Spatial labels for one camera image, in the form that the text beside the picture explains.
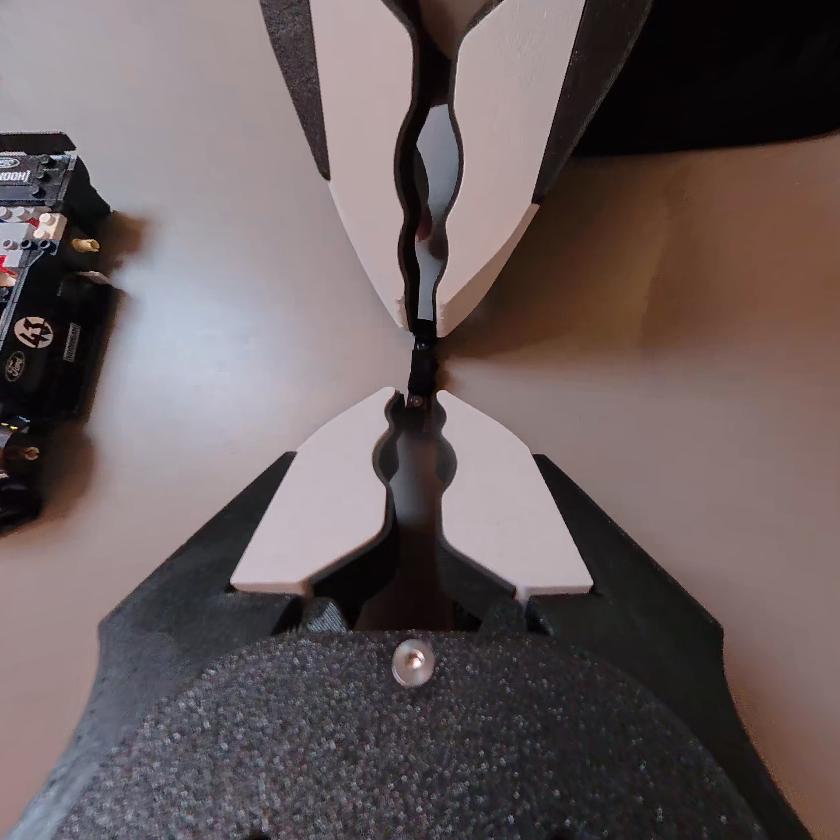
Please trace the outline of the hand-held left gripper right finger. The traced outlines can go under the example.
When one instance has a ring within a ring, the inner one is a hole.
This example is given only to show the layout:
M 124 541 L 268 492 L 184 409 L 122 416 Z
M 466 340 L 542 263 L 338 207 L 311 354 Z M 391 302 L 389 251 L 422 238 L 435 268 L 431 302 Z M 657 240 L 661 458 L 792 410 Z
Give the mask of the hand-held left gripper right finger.
M 455 475 L 442 498 L 446 543 L 533 595 L 578 595 L 593 579 L 537 463 L 514 433 L 446 391 L 437 394 Z

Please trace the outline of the black lego car model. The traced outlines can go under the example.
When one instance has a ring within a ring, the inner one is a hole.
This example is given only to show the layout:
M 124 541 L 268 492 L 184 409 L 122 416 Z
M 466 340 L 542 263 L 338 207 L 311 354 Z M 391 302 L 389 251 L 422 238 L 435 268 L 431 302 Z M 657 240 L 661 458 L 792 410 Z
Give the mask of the black lego car model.
M 2 133 L 2 533 L 40 515 L 51 438 L 88 401 L 112 309 L 111 216 L 66 134 Z

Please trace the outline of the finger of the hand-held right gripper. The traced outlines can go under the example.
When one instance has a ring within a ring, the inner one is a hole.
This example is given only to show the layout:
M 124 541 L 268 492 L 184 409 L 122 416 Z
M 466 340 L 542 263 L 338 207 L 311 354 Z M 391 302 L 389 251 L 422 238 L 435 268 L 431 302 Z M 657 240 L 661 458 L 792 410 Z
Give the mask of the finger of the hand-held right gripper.
M 533 194 L 584 5 L 488 3 L 458 42 L 449 108 L 460 167 L 434 295 L 438 337 L 478 306 L 537 213 Z
M 410 330 L 397 168 L 417 104 L 417 16 L 399 2 L 312 1 L 310 9 L 332 199 L 373 289 Z

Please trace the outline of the black mesh pad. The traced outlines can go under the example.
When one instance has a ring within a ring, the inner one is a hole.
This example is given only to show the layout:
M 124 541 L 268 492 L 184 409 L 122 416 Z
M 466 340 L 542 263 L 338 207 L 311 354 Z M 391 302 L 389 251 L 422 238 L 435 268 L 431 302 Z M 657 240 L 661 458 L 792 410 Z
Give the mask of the black mesh pad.
M 838 126 L 838 1 L 656 1 L 574 155 L 771 144 Z

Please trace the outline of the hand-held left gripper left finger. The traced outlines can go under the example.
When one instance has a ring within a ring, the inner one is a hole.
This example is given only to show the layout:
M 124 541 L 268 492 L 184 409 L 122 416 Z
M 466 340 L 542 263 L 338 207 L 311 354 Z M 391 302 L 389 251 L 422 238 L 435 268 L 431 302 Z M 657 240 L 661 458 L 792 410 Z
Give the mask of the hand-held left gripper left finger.
M 381 388 L 300 446 L 232 574 L 236 590 L 309 594 L 321 573 L 380 535 L 386 489 L 374 452 L 398 396 Z

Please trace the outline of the long black lego plate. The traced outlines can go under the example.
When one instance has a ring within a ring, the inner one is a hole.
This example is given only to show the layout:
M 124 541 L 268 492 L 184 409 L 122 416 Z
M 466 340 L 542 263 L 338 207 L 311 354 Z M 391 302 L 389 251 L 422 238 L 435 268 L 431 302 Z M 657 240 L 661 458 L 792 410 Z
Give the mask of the long black lego plate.
M 426 410 L 435 393 L 438 339 L 433 320 L 418 318 L 414 327 L 415 343 L 407 383 L 406 408 Z

